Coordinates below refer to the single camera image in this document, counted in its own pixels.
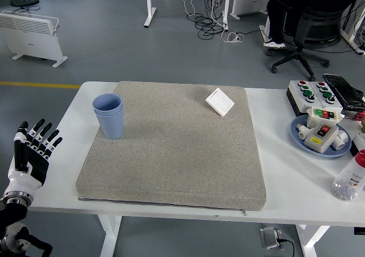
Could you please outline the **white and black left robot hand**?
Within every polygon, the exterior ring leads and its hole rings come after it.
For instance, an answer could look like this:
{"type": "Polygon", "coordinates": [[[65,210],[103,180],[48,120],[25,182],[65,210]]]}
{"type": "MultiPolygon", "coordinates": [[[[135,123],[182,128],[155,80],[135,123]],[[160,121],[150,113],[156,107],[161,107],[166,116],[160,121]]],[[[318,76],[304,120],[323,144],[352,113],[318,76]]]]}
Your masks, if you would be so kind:
{"type": "Polygon", "coordinates": [[[57,129],[45,137],[51,128],[52,124],[46,125],[45,119],[40,119],[32,128],[26,121],[20,125],[14,137],[14,158],[9,168],[9,185],[4,198],[32,199],[35,191],[44,185],[48,160],[62,142],[57,129]]]}

